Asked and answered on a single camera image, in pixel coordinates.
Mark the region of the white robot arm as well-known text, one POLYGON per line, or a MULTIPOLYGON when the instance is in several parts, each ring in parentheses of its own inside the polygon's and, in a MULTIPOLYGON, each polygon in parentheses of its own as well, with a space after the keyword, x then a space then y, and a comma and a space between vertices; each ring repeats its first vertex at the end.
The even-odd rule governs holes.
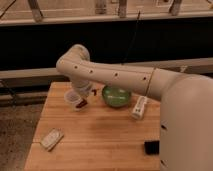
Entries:
POLYGON ((75 44, 56 62, 81 96, 93 82, 160 102, 160 171, 213 171, 213 78, 154 67, 94 63, 75 44))

